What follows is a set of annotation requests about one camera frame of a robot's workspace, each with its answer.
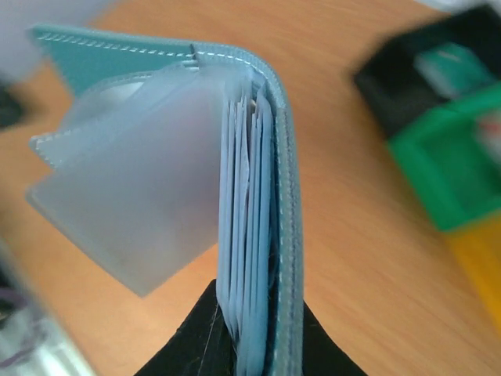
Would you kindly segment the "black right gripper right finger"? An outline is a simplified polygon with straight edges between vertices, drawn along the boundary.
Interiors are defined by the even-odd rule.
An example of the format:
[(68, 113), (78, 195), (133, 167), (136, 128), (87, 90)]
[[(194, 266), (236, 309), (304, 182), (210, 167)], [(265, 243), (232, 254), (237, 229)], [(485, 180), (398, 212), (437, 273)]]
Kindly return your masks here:
[(304, 376), (366, 376), (323, 329), (304, 303), (303, 360)]

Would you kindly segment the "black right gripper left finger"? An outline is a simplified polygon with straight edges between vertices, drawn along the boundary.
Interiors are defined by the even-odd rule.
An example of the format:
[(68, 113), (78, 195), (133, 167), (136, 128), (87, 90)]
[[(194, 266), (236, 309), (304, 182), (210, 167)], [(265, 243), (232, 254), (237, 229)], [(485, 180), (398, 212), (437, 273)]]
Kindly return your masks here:
[(211, 281), (181, 326), (136, 376), (232, 375), (235, 352)]

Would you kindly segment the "teal card holder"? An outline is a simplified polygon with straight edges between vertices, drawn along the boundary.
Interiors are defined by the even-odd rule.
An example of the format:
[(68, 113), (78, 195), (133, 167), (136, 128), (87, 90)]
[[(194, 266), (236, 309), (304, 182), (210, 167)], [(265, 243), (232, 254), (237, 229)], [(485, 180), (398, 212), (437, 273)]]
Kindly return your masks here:
[(232, 375), (302, 372), (294, 121), (268, 63), (231, 45), (40, 24), (74, 94), (31, 139), (52, 173), (27, 200), (137, 295), (213, 245)]

